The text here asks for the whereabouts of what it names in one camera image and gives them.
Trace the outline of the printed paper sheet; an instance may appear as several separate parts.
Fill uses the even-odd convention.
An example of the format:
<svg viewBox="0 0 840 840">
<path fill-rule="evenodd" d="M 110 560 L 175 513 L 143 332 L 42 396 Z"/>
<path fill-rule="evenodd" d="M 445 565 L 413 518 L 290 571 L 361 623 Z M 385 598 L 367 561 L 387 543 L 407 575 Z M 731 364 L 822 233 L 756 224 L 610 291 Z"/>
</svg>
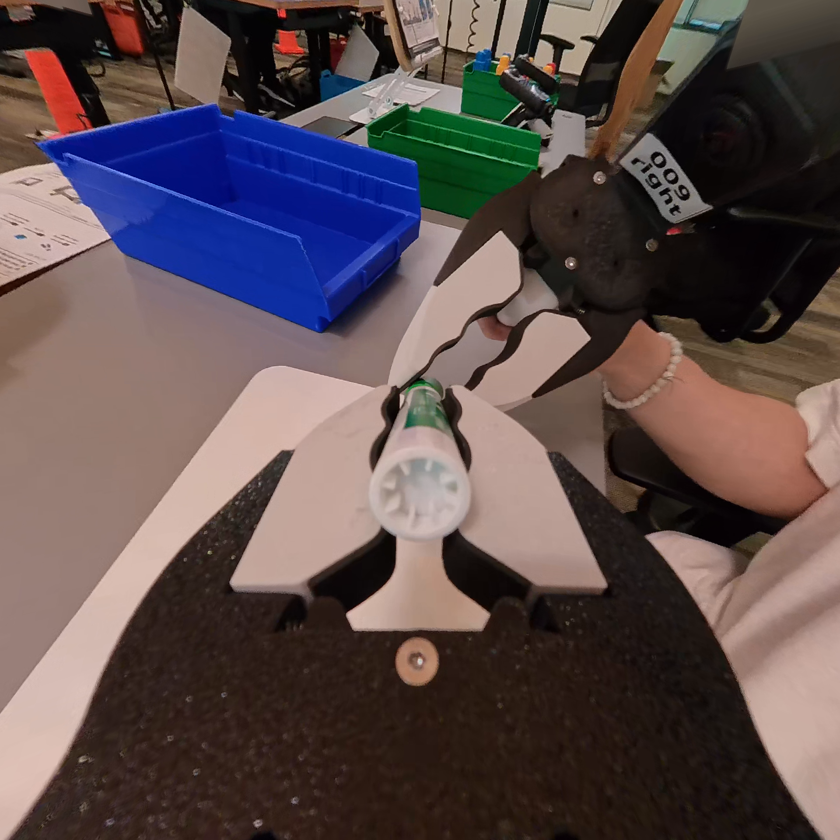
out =
<svg viewBox="0 0 840 840">
<path fill-rule="evenodd" d="M 1 286 L 110 240 L 56 164 L 1 174 Z"/>
</svg>

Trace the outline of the wooden document stand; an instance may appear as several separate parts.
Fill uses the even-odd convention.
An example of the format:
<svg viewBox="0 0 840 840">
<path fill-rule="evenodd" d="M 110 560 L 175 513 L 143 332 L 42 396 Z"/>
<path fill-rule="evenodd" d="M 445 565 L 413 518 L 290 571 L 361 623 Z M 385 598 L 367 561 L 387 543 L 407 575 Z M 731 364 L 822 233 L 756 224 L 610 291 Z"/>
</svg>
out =
<svg viewBox="0 0 840 840">
<path fill-rule="evenodd" d="M 434 1 L 383 1 L 382 5 L 401 70 L 419 71 L 443 55 Z"/>
</svg>

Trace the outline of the green whiteboard marker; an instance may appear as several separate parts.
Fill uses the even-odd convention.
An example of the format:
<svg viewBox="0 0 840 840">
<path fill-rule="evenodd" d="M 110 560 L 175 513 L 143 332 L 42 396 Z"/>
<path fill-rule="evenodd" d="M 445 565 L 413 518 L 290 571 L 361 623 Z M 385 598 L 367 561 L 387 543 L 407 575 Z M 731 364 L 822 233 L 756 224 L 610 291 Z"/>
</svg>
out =
<svg viewBox="0 0 840 840">
<path fill-rule="evenodd" d="M 459 528 L 471 506 L 467 467 L 443 400 L 426 390 L 404 396 L 372 472 L 371 511 L 399 539 L 443 539 Z"/>
</svg>

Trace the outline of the clear acrylic stand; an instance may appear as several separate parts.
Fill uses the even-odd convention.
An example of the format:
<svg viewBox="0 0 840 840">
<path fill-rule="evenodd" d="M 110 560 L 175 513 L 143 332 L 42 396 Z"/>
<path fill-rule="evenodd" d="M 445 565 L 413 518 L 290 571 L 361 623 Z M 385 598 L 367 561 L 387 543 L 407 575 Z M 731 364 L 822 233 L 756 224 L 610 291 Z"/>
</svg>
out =
<svg viewBox="0 0 840 840">
<path fill-rule="evenodd" d="M 360 91 L 364 105 L 348 117 L 349 121 L 359 125 L 366 125 L 404 104 L 413 108 L 423 106 L 439 93 L 438 88 L 429 87 L 423 80 L 417 80 L 413 73 L 402 70 L 383 81 L 364 85 Z"/>
</svg>

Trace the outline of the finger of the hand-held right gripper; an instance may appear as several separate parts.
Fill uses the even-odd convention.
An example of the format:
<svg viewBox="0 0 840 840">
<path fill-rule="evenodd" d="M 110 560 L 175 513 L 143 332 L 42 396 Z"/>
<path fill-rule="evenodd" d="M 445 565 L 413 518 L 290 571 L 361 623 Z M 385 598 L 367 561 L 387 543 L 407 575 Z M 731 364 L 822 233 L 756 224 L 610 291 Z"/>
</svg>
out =
<svg viewBox="0 0 840 840">
<path fill-rule="evenodd" d="M 531 401 L 590 339 L 576 318 L 540 311 L 512 329 L 503 351 L 473 374 L 467 388 L 486 403 L 507 411 Z"/>
<path fill-rule="evenodd" d="M 421 377 L 468 326 L 506 306 L 522 289 L 522 256 L 503 232 L 426 293 L 395 352 L 387 379 L 400 390 Z"/>
</svg>

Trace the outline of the small white whiteboard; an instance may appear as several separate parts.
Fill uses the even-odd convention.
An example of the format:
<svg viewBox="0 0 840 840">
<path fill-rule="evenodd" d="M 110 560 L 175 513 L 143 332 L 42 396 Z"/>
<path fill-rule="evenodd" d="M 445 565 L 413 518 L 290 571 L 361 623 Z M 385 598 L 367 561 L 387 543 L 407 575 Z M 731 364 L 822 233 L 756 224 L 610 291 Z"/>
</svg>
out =
<svg viewBox="0 0 840 840">
<path fill-rule="evenodd" d="M 283 449 L 368 385 L 287 366 L 257 373 L 2 711 L 2 811 L 38 798 L 131 615 L 176 552 Z"/>
</svg>

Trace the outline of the red box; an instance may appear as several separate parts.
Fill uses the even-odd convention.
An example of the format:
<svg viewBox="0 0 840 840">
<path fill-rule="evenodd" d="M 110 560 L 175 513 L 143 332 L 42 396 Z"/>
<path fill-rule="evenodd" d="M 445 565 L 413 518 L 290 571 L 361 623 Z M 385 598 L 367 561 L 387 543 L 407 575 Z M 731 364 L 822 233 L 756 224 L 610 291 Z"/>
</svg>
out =
<svg viewBox="0 0 840 840">
<path fill-rule="evenodd" d="M 135 2 L 103 1 L 101 10 L 119 54 L 141 58 L 144 55 L 145 44 Z"/>
</svg>

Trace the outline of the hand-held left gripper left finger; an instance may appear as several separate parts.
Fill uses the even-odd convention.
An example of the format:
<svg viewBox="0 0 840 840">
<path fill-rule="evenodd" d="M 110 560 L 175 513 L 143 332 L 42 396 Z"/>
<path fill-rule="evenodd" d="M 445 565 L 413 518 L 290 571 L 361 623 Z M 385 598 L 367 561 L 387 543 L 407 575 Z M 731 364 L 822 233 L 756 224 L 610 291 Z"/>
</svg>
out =
<svg viewBox="0 0 840 840">
<path fill-rule="evenodd" d="M 337 600 L 349 611 L 396 567 L 396 538 L 371 511 L 369 486 L 400 407 L 382 385 L 332 414 L 290 456 L 230 587 Z"/>
</svg>

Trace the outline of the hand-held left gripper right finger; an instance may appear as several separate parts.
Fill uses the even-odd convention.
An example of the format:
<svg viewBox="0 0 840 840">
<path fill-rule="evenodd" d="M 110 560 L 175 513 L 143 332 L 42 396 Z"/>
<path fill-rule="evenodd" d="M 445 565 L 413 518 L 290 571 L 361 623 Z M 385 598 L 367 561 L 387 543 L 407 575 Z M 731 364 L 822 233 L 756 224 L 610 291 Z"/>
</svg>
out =
<svg viewBox="0 0 840 840">
<path fill-rule="evenodd" d="M 455 588 L 489 612 L 506 597 L 531 606 L 549 595 L 603 595 L 606 578 L 548 450 L 463 386 L 447 389 L 444 408 L 469 455 L 469 510 L 443 540 Z"/>
</svg>

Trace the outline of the person's right hand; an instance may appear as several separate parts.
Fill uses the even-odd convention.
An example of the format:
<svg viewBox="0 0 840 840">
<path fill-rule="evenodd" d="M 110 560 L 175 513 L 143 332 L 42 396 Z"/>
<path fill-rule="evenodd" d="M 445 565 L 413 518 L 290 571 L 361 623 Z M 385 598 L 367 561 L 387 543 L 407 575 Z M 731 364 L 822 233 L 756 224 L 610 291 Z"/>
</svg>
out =
<svg viewBox="0 0 840 840">
<path fill-rule="evenodd" d="M 619 400 L 633 400 L 667 371 L 674 353 L 673 343 L 644 323 L 640 311 L 618 314 L 585 311 L 573 318 L 579 320 L 591 339 L 533 398 L 597 373 Z M 498 316 L 480 318 L 478 324 L 486 337 L 503 342 L 503 349 L 512 329 L 518 325 L 502 323 Z"/>
</svg>

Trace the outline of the person's right forearm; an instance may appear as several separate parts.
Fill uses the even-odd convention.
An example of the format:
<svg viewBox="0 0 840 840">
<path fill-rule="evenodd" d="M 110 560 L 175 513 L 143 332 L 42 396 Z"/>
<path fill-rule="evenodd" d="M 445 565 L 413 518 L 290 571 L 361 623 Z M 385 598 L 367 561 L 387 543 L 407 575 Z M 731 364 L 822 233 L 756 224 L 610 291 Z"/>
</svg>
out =
<svg viewBox="0 0 840 840">
<path fill-rule="evenodd" d="M 822 498 L 802 415 L 715 381 L 672 343 L 667 371 L 639 397 L 619 400 L 602 378 L 668 458 L 715 496 L 774 518 L 792 520 Z"/>
</svg>

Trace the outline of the green plastic bin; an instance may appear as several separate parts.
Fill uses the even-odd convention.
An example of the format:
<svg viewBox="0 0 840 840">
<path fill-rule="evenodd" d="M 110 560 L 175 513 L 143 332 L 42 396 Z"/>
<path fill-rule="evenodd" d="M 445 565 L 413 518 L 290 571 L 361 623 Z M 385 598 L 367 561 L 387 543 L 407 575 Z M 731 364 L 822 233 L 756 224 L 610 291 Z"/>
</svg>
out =
<svg viewBox="0 0 840 840">
<path fill-rule="evenodd" d="M 464 114 L 487 119 L 510 127 L 520 127 L 534 119 L 525 119 L 524 109 L 517 99 L 502 90 L 496 75 L 498 60 L 491 62 L 489 72 L 474 72 L 473 61 L 464 67 L 461 106 Z M 548 73 L 554 64 L 541 66 Z M 560 82 L 560 75 L 555 76 Z"/>
<path fill-rule="evenodd" d="M 464 219 L 539 168 L 527 129 L 403 104 L 370 122 L 369 147 L 414 161 L 421 206 Z"/>
</svg>

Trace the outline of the orange traffic cone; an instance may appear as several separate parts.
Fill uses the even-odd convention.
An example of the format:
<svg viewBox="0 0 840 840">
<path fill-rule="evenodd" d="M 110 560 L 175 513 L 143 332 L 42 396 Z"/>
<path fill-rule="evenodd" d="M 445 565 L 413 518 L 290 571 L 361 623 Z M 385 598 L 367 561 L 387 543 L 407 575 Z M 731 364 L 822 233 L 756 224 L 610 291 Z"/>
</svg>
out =
<svg viewBox="0 0 840 840">
<path fill-rule="evenodd" d="M 298 32 L 291 27 L 298 19 L 286 9 L 278 9 L 278 28 L 273 50 L 282 56 L 305 56 L 307 51 L 298 43 Z"/>
<path fill-rule="evenodd" d="M 58 56 L 50 49 L 24 52 L 60 134 L 77 133 L 92 128 L 91 121 Z"/>
</svg>

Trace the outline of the black cylindrical tool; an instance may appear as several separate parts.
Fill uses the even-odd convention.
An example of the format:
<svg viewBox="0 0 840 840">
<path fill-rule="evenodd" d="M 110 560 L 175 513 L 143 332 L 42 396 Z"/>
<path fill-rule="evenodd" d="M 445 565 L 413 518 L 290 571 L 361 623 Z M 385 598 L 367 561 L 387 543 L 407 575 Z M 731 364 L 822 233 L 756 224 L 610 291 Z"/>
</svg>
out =
<svg viewBox="0 0 840 840">
<path fill-rule="evenodd" d="M 545 69 L 519 55 L 499 75 L 502 90 L 512 95 L 524 109 L 525 119 L 541 119 L 549 123 L 560 92 L 560 82 Z"/>
</svg>

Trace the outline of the white panel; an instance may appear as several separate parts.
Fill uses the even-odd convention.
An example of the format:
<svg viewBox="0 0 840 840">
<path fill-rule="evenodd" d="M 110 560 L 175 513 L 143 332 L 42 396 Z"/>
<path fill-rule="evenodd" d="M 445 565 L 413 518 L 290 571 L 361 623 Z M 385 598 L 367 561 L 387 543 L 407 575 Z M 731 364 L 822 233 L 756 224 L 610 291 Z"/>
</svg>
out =
<svg viewBox="0 0 840 840">
<path fill-rule="evenodd" d="M 192 6 L 182 12 L 174 87 L 202 104 L 217 104 L 231 38 Z"/>
<path fill-rule="evenodd" d="M 365 83 L 372 79 L 380 49 L 361 26 L 353 26 L 334 75 Z"/>
</svg>

